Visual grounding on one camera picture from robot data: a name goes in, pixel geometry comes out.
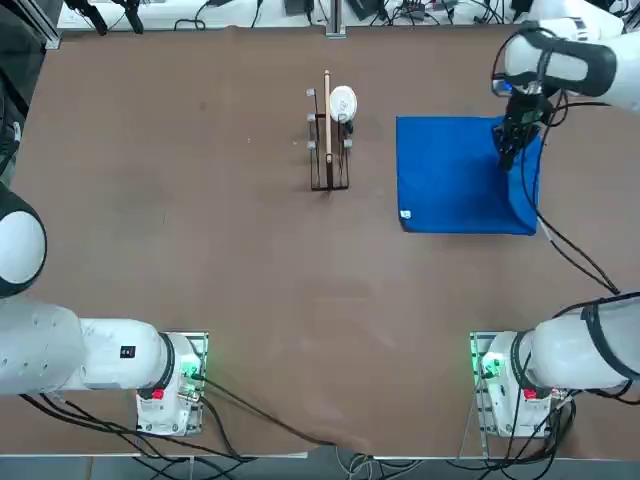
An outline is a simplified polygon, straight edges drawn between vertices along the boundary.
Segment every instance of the blue cloth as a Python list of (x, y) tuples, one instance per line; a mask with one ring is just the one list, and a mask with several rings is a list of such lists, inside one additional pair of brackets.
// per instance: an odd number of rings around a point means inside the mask
[[(398, 117), (398, 210), (410, 232), (533, 235), (536, 214), (522, 188), (521, 161), (498, 165), (491, 127), (500, 118)], [(526, 149), (529, 196), (539, 171), (540, 139)]]

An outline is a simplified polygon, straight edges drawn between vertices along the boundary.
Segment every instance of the brown tabletop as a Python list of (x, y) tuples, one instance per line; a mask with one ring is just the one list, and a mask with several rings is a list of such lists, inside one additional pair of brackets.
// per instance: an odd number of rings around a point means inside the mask
[[(398, 222), (396, 116), (503, 112), (488, 81), (507, 32), (65, 41), (42, 69), (14, 184), (50, 241), (29, 295), (80, 316), (207, 330), (215, 378), (318, 437), (378, 455), (456, 455), (469, 332), (531, 327), (603, 293), (542, 235), (417, 235)], [(305, 90), (321, 89), (324, 69), (358, 95), (352, 186), (330, 196), (307, 191)], [(639, 125), (573, 109), (542, 167), (542, 210), (624, 289), (640, 283)], [(74, 399), (133, 425), (131, 394)], [(640, 459), (640, 417), (612, 403), (578, 400), (564, 456)], [(310, 448), (216, 404), (243, 452)], [(132, 451), (18, 399), (1, 405), (2, 453)], [(205, 429), (197, 441), (220, 448)], [(466, 455), (482, 452), (476, 430)]]

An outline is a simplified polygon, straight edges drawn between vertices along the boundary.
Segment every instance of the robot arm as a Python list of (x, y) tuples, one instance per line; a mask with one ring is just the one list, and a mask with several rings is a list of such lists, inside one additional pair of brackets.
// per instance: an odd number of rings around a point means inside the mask
[(0, 183), (0, 395), (135, 389), (138, 428), (197, 433), (201, 382), (191, 375), (203, 373), (205, 349), (144, 322), (80, 319), (18, 295), (36, 280), (46, 253), (40, 217)]
[[(513, 87), (493, 132), (507, 169), (531, 140), (531, 125), (548, 120), (547, 98), (558, 90), (640, 113), (639, 32), (622, 33), (619, 18), (583, 0), (537, 0), (529, 18), (535, 21), (507, 44), (500, 76)], [(482, 365), (498, 434), (531, 435), (554, 388), (604, 389), (640, 379), (639, 317), (640, 294), (621, 295), (577, 306), (528, 332), (497, 334)], [(518, 405), (526, 420), (512, 426)]]
[(505, 170), (538, 124), (548, 125), (548, 98), (559, 90), (640, 112), (640, 32), (622, 34), (620, 18), (584, 0), (538, 0), (528, 20), (506, 46), (505, 72), (493, 77), (512, 87), (504, 122), (493, 131)]

